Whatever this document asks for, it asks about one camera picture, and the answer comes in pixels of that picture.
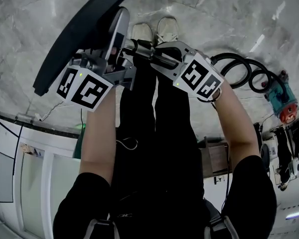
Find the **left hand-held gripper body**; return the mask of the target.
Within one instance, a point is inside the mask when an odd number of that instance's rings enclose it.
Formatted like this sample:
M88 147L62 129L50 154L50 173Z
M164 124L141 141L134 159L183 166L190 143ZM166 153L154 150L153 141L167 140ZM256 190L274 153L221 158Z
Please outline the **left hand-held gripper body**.
M75 53L66 64L56 93L67 104L95 111L113 84L103 78L113 66L108 60L88 58L84 51Z

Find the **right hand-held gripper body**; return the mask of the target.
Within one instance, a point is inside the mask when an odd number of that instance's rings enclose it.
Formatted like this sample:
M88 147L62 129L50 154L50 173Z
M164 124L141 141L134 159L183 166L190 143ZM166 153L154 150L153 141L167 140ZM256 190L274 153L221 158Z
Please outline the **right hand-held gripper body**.
M203 102L214 102L222 94L222 76L216 72L210 59L205 58L195 49L181 41L164 42L166 46L174 46L181 50L179 73L176 77L168 77L173 86L197 97Z

